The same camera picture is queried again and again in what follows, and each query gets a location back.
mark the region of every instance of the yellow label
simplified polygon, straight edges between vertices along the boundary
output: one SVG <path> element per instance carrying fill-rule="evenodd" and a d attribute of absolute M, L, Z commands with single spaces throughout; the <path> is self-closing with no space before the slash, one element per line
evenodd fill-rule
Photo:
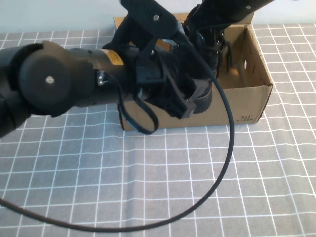
<path fill-rule="evenodd" d="M 111 63 L 115 66 L 123 66 L 124 62 L 121 57 L 112 50 L 102 49 L 102 51 L 107 55 Z"/>

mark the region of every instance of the black cable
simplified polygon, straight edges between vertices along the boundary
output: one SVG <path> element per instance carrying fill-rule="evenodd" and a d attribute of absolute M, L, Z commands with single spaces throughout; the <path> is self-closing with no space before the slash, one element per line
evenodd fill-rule
<path fill-rule="evenodd" d="M 134 95 L 134 101 L 136 102 L 136 104 L 143 110 L 145 111 L 145 113 L 147 113 L 147 115 L 150 117 L 150 119 L 153 122 L 154 125 L 154 129 L 153 130 L 147 130 L 144 127 L 142 127 L 126 110 L 126 107 L 124 105 L 124 101 L 123 101 L 123 95 L 122 95 L 122 87 L 119 83 L 119 81 L 112 75 L 104 72 L 104 74 L 107 76 L 108 78 L 108 82 L 115 84 L 115 86 L 118 88 L 118 96 L 119 96 L 119 103 L 118 103 L 118 107 L 120 109 L 120 111 L 122 112 L 123 116 L 125 117 L 126 121 L 129 122 L 129 124 L 134 127 L 137 131 L 146 134 L 146 135 L 151 135 L 154 132 L 157 131 L 157 129 L 159 128 L 159 120 L 156 116 L 156 114 L 154 113 L 154 111 L 145 104 L 145 102 L 143 102 L 137 94 Z"/>
<path fill-rule="evenodd" d="M 219 186 L 219 184 L 221 183 L 221 181 L 224 178 L 224 175 L 228 169 L 230 160 L 231 160 L 231 156 L 232 156 L 232 152 L 233 152 L 233 147 L 234 147 L 234 135 L 235 135 L 235 128 L 234 128 L 234 120 L 233 120 L 233 114 L 231 111 L 231 108 L 229 106 L 229 102 L 225 96 L 225 93 L 222 89 L 222 87 L 220 86 L 219 82 L 217 81 L 216 77 L 214 76 L 211 68 L 209 67 L 209 65 L 204 61 L 204 59 L 200 56 L 200 54 L 191 46 L 190 42 L 187 40 L 187 37 L 185 35 L 183 35 L 182 33 L 178 33 L 177 38 L 174 39 L 176 41 L 176 43 L 187 47 L 190 52 L 193 54 L 193 56 L 202 64 L 202 66 L 204 67 L 205 71 L 209 74 L 209 76 L 211 77 L 214 85 L 216 86 L 216 88 L 218 89 L 218 92 L 223 100 L 224 106 L 226 108 L 227 111 L 227 116 L 228 116 L 228 120 L 229 120 L 229 125 L 230 125 L 230 140 L 229 140 L 229 146 L 228 146 L 228 151 L 227 151 L 227 156 L 226 156 L 226 160 L 224 162 L 222 171 L 220 172 L 217 180 L 215 181 L 214 185 L 211 187 L 211 189 L 205 194 L 204 197 L 202 197 L 195 205 L 193 205 L 192 207 L 190 207 L 188 210 L 170 218 L 167 220 L 163 220 L 163 221 L 159 221 L 156 223 L 152 223 L 152 224 L 148 224 L 148 225 L 143 225 L 143 226 L 135 226 L 135 227 L 124 227 L 124 228 L 100 228 L 100 227 L 90 227 L 90 226 L 82 226 L 82 225 L 76 225 L 76 224 L 70 224 L 70 223 L 66 223 L 63 221 L 58 221 L 58 220 L 54 220 L 45 216 L 41 216 L 38 215 L 36 213 L 27 211 L 25 209 L 22 209 L 8 201 L 5 201 L 3 199 L 0 199 L 0 205 L 18 213 L 18 214 L 22 214 L 25 215 L 27 217 L 30 217 L 32 219 L 38 220 L 38 221 L 42 221 L 42 222 L 46 222 L 49 224 L 53 224 L 56 226 L 60 226 L 60 227 L 65 227 L 68 229 L 73 229 L 73 230 L 79 230 L 79 231 L 86 231 L 86 232 L 99 232 L 99 233 L 119 233 L 119 232 L 134 232 L 134 231 L 143 231 L 143 230 L 148 230 L 148 229 L 153 229 L 153 228 L 157 228 L 157 227 L 161 227 L 164 225 L 168 225 L 170 223 L 173 223 L 175 221 L 178 221 L 180 219 L 182 219 L 183 217 L 189 215 L 190 213 L 194 212 L 196 209 L 198 209 L 203 203 L 205 203 L 207 201 L 207 199 L 214 193 L 214 191 L 216 190 L 216 188 Z"/>

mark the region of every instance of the black strap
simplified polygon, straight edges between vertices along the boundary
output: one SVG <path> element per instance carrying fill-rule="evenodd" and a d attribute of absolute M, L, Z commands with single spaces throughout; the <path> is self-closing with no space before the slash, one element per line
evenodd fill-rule
<path fill-rule="evenodd" d="M 144 127 L 142 127 L 126 110 L 126 107 L 124 105 L 124 101 L 123 101 L 123 96 L 122 96 L 122 87 L 119 83 L 119 81 L 112 75 L 105 73 L 106 76 L 109 78 L 109 81 L 114 83 L 117 88 L 118 88 L 118 93 L 119 93 L 119 104 L 118 107 L 121 110 L 121 113 L 124 115 L 126 121 L 128 121 L 130 123 L 130 125 L 132 127 L 134 127 L 136 130 L 138 130 L 141 133 L 144 133 L 146 135 L 151 135 L 154 132 L 157 131 L 158 127 L 159 127 L 159 120 L 156 116 L 156 114 L 154 113 L 154 111 L 144 102 L 142 101 L 139 97 L 138 94 L 134 95 L 134 101 L 136 102 L 136 104 L 142 109 L 144 110 L 148 116 L 150 117 L 150 119 L 152 120 L 153 124 L 154 124 L 154 129 L 153 130 L 147 130 Z"/>

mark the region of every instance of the box flap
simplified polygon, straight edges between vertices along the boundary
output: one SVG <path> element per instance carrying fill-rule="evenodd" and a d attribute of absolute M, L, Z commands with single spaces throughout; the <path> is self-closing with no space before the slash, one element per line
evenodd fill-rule
<path fill-rule="evenodd" d="M 189 13 L 175 13 L 174 16 L 178 19 L 178 21 L 183 23 L 185 21 L 185 19 L 187 18 L 188 14 Z M 233 25 L 250 25 L 253 16 L 254 16 L 254 13 L 251 13 L 245 19 L 243 19 L 242 21 L 235 23 Z M 120 24 L 123 22 L 123 20 L 124 20 L 124 17 L 114 17 L 114 24 L 115 24 L 116 29 L 120 26 Z"/>

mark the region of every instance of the table surface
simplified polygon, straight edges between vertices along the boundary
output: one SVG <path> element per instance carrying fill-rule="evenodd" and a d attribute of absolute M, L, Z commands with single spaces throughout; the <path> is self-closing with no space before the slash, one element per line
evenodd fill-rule
<path fill-rule="evenodd" d="M 0 209 L 1 237 L 316 237 L 316 25 L 254 25 L 274 88 L 262 119 L 236 126 L 216 193 L 172 225 L 146 232 L 69 231 Z M 0 34 L 7 48 L 50 40 L 100 48 L 109 31 Z M 143 225 L 197 202 L 217 178 L 228 128 L 124 132 L 115 105 L 31 117 L 0 141 L 0 196 L 28 210 L 98 227 Z"/>

